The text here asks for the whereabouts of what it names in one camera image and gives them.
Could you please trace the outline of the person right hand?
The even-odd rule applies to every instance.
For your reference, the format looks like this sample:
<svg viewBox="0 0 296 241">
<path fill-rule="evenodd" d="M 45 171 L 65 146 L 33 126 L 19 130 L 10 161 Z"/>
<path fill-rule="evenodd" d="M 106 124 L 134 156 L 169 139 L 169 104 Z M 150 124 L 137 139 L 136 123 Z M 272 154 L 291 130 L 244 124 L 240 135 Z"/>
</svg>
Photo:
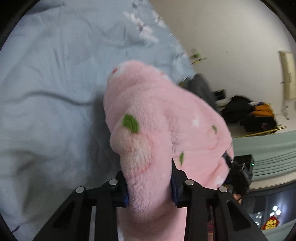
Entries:
<svg viewBox="0 0 296 241">
<path fill-rule="evenodd" d="M 234 193 L 234 194 L 233 194 L 233 197 L 235 198 L 235 200 L 236 200 L 239 204 L 241 204 L 241 202 L 242 202 L 242 196 L 241 196 L 240 194 L 236 194 L 236 193 Z"/>
</svg>

